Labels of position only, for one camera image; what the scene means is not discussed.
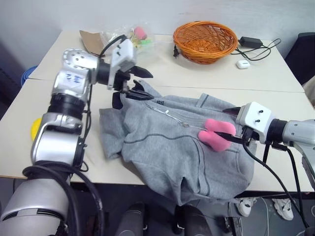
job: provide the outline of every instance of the hoodie sleeve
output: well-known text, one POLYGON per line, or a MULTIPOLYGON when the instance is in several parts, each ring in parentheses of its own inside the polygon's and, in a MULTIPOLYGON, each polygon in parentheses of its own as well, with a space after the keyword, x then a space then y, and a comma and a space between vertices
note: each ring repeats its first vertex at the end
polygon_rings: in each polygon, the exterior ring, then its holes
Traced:
POLYGON ((120 157, 119 153, 126 137, 122 110, 100 109, 99 124, 100 138, 106 157, 108 159, 120 157))

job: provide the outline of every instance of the white table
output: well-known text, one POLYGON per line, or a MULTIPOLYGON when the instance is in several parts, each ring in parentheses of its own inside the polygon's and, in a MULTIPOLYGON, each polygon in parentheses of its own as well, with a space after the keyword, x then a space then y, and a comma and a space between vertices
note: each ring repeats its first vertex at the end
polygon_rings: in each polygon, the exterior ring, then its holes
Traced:
MULTIPOLYGON (((200 65, 183 56, 173 57, 171 35, 155 35, 155 40, 150 55, 138 57, 138 65, 154 76, 149 80, 151 85, 304 92, 276 47, 266 59, 251 62, 250 68, 240 70, 235 63, 244 59, 241 55, 228 55, 216 63, 200 65)), ((53 81, 61 68, 63 52, 68 48, 84 49, 78 31, 63 31, 30 78, 53 81)))
MULTIPOLYGON (((51 98, 53 81, 27 80, 20 93, 0 122, 0 175, 3 177, 23 177, 22 170, 31 165, 32 146, 30 128, 33 121, 47 112, 51 98)), ((198 98, 207 93, 231 102, 237 106, 256 101, 270 108, 284 120, 304 120, 314 117, 314 110, 304 93, 253 91, 217 88, 178 88, 153 86, 162 95, 180 95, 198 98)), ((92 127, 87 138, 84 160, 90 170, 86 173, 93 182, 117 184, 143 184, 137 171, 121 158, 106 160, 99 140, 99 108, 111 107, 112 92, 103 85, 95 85, 92 97, 92 127)), ((263 145, 259 145, 256 155, 262 159, 263 145)), ((301 155, 294 149, 301 190, 312 191, 301 164, 301 155)), ((289 191, 296 191, 290 159, 287 153, 270 150, 267 164, 279 175, 289 191)), ((247 190, 282 191, 275 178, 259 164, 255 163, 254 176, 247 190)))

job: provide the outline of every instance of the black power adapter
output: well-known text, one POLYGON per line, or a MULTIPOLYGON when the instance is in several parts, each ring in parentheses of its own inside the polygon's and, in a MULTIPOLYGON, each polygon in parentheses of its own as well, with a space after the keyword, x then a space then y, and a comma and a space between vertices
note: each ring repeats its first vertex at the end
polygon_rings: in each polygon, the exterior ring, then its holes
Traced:
POLYGON ((262 46, 262 42, 258 38, 241 37, 238 42, 241 44, 242 47, 247 48, 260 48, 262 46))

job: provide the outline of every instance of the orange wicker basket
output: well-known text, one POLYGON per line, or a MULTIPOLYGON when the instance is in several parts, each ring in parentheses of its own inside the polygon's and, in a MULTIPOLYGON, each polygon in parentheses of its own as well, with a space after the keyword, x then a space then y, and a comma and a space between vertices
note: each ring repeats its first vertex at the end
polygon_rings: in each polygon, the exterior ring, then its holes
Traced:
POLYGON ((192 22, 178 27, 173 40, 184 57, 199 64, 216 62, 233 52, 238 44, 231 29, 210 21, 192 22))

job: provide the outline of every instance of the green object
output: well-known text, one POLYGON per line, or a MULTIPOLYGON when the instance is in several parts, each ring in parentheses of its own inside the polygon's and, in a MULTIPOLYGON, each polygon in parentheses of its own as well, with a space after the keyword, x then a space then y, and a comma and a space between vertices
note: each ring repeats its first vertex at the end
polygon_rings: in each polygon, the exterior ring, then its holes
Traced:
POLYGON ((151 43, 150 39, 140 40, 140 44, 142 44, 142 45, 150 44, 150 43, 151 43))

